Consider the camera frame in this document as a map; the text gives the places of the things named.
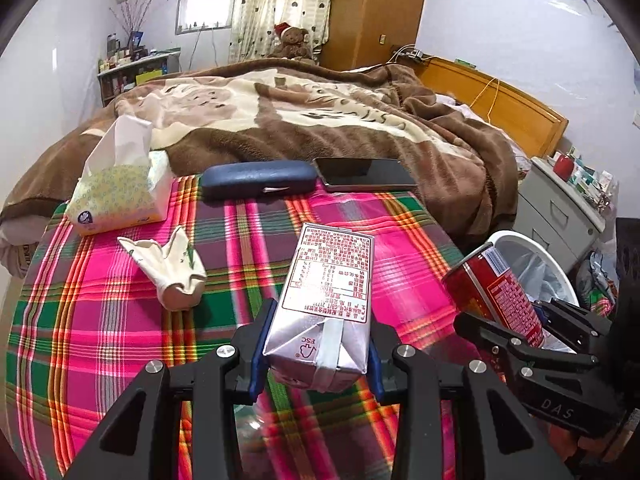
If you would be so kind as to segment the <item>red drink can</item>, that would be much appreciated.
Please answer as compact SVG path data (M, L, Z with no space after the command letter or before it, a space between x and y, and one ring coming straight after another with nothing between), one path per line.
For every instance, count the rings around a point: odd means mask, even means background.
M495 245L475 249L442 278L458 310L496 322L523 336L533 347L544 342L540 319Z

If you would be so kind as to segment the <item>red white milk carton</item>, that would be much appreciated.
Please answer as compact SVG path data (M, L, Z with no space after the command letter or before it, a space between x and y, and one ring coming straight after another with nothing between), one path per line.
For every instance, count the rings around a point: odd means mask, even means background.
M277 382L339 393L367 374L374 237L305 223L262 355Z

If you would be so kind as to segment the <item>white paper cup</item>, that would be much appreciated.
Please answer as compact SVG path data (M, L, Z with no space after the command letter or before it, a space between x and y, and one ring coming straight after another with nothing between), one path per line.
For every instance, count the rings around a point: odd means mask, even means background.
M204 294L206 270L183 226L176 226L166 244L156 240L117 237L145 276L154 284L160 304L169 312L196 307Z

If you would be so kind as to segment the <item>white trash bin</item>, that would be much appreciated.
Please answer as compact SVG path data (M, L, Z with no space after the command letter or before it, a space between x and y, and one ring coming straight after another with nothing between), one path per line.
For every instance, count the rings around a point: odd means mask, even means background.
M511 269L530 302L559 299L578 306L570 280L541 244L519 232L498 231L476 251L484 252L489 247L502 257L498 269Z

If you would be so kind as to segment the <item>colourful bag on floor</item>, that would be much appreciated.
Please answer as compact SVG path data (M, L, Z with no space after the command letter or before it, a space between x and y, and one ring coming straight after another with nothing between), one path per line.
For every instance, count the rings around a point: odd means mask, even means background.
M578 304L602 318L614 313L618 298L615 281L605 271L603 255L592 250L579 263L575 275L575 294Z

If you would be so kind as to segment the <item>grey bedside drawer cabinet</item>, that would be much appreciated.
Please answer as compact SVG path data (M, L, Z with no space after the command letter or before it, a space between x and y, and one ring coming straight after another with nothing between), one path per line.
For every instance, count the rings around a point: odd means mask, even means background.
M513 229L542 246L564 271L572 270L604 232L605 221L548 162L530 161L518 186Z

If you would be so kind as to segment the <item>pink plaid bed sheet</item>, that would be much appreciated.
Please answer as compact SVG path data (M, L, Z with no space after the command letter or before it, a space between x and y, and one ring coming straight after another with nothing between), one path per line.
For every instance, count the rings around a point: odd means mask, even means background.
M475 350L454 333L440 279L462 255L409 193L201 201L197 177L172 186L163 222L81 237L51 218L32 258L6 345L9 440L34 479L59 479L104 413L149 360L196 361L280 295L303 223L373 235L372 309L402 342L436 359ZM207 281L201 302L167 312L116 238L165 244L183 226ZM379 408L363 379L334 394L271 376L254 411L238 413L247 479L389 479L398 408Z

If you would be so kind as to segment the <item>dark blue glasses case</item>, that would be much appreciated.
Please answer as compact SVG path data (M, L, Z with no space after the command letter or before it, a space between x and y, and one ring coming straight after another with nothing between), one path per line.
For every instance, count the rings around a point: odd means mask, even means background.
M235 162L207 168L200 185L203 200L244 200L310 193L317 178L317 170L300 160Z

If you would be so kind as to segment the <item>soft tissue pack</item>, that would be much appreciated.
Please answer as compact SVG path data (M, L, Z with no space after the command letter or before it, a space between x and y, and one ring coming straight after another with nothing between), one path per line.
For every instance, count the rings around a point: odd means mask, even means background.
M151 140L149 122L120 116L96 144L65 211L80 235L166 219L172 171L166 152L153 151Z

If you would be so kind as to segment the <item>wooden headboard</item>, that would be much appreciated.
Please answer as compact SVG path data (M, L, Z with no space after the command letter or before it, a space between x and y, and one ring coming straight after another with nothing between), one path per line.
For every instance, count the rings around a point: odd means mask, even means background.
M403 56L400 62L413 68L427 88L451 96L505 131L529 157L553 154L568 126L550 106L474 68L437 56L420 61Z

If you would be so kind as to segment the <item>black smartphone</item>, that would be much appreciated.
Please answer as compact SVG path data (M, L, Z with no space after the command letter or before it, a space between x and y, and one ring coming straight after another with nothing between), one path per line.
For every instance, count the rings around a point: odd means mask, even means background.
M411 191L416 180L391 158L329 158L314 160L319 178L330 192Z

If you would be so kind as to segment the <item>brown beige fleece blanket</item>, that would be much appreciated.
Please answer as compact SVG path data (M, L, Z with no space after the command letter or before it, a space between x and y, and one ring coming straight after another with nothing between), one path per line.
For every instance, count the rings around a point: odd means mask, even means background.
M121 94L43 152L2 218L52 216L122 116L152 125L153 148L179 177L232 162L392 158L457 245L515 221L518 167L500 130L440 102L409 67L339 72L284 58L171 74Z

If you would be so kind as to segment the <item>brown teddy bear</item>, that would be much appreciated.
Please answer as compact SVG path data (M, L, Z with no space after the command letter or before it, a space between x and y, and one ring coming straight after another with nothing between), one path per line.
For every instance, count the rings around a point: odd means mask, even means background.
M274 26L274 32L278 42L269 53L270 58L314 62L309 32L306 28L291 26L287 22L283 22Z

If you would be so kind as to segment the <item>wooden wardrobe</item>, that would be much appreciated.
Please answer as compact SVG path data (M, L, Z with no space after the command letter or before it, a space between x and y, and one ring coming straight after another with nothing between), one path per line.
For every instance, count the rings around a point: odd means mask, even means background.
M416 40L424 0L331 0L320 65L352 70L386 62Z

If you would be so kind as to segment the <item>cluttered wall shelf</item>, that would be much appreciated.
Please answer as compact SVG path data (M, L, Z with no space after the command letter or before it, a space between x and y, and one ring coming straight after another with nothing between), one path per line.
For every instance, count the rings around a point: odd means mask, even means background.
M114 34L107 37L106 58L98 61L98 80L103 106L110 104L116 96L145 84L147 81L171 73L180 68L181 48L147 48L142 42L143 32L131 33L124 46Z

